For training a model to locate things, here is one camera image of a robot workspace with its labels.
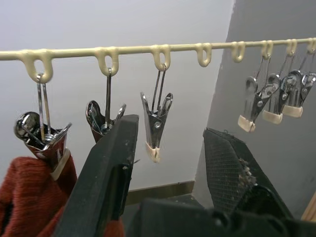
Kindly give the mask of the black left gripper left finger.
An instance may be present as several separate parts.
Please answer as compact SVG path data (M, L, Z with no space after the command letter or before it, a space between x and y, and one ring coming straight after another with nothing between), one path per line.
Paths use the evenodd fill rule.
M101 237L124 212L133 170L139 117L123 116L90 150L55 237Z

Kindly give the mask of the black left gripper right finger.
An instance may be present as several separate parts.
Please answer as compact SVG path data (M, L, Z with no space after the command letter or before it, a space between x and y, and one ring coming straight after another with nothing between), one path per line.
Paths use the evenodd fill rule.
M203 139L207 185L215 209L293 217L243 141L211 128L205 129Z

